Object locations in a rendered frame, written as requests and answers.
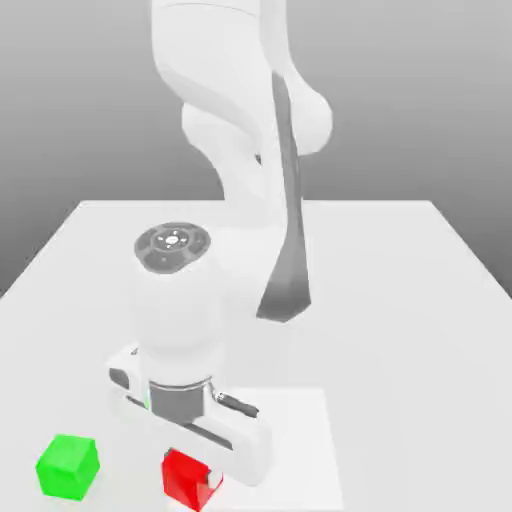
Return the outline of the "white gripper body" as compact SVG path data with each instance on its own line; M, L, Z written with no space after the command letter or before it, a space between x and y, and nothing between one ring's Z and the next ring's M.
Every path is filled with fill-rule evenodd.
M205 415L188 427L133 403L117 386L108 390L108 406L128 423L128 432L144 440L150 450L163 453L176 449L244 485L261 484L272 465L272 433L266 421L230 409L210 393L205 394Z

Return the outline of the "small red cube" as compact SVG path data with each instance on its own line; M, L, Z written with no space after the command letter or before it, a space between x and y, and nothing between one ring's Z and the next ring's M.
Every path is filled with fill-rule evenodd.
M161 463L163 489L167 496L195 512L201 512L218 489L208 489L208 465L176 449L169 449Z

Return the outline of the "small green cube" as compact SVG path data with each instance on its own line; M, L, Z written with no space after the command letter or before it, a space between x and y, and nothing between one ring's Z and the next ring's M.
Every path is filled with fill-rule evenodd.
M44 495L82 501L100 469L96 441L56 434L35 469Z

